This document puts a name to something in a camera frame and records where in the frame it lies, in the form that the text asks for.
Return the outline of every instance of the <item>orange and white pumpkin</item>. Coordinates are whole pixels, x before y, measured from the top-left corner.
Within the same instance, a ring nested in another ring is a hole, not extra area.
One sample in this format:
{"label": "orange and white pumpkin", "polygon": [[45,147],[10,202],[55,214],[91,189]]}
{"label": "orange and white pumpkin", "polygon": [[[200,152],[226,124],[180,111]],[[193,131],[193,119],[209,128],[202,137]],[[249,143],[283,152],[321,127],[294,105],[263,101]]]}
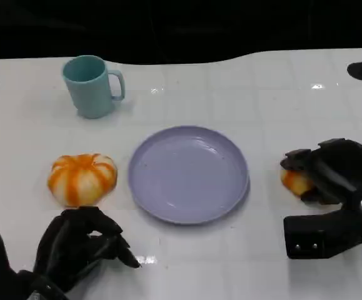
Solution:
{"label": "orange and white pumpkin", "polygon": [[298,197],[314,187],[314,184],[310,179],[301,172],[296,171],[282,169],[281,181],[287,189]]}
{"label": "orange and white pumpkin", "polygon": [[51,168],[48,186],[64,206],[95,204],[117,183],[114,161],[101,154],[64,155]]}

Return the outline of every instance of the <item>light blue mug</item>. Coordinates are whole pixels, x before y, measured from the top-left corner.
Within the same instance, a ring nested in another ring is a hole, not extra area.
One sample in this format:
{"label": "light blue mug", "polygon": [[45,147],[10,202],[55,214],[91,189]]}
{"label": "light blue mug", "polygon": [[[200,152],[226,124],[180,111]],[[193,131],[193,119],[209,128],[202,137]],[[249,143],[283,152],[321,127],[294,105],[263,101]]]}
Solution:
{"label": "light blue mug", "polygon": [[[112,96],[108,76],[119,79],[121,95]],[[103,59],[82,55],[68,61],[63,67],[63,78],[78,113],[88,119],[100,118],[114,109],[113,101],[125,97],[125,82],[120,71],[107,70]]]}

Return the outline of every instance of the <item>lavender plate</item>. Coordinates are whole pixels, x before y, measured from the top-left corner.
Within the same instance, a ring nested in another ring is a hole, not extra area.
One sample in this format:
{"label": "lavender plate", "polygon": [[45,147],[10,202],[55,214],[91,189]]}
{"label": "lavender plate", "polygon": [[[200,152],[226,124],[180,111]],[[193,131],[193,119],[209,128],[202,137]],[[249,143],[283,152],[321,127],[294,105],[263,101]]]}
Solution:
{"label": "lavender plate", "polygon": [[209,129],[165,129],[137,148],[128,169],[135,202],[162,220],[198,224],[228,213],[249,190],[242,152]]}

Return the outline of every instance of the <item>table surface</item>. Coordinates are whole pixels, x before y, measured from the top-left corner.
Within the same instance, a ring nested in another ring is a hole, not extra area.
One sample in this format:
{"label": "table surface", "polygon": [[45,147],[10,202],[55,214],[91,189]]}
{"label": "table surface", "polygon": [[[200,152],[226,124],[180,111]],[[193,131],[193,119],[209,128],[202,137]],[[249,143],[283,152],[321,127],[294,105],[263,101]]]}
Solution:
{"label": "table surface", "polygon": [[[52,162],[103,153],[116,161],[119,179],[99,207],[123,227],[143,267],[104,264],[71,299],[362,299],[362,245],[327,260],[286,257],[283,218],[334,207],[308,207],[279,180],[287,151],[338,137],[362,143],[362,81],[346,72],[362,61],[362,49],[178,66],[108,62],[123,72],[127,96],[96,120],[76,114],[61,78],[67,60],[0,60],[0,233],[15,270],[32,268],[44,230],[62,210],[46,185]],[[205,226],[155,220],[136,207],[127,185],[136,147],[180,124],[225,134],[249,165],[248,199]]]}

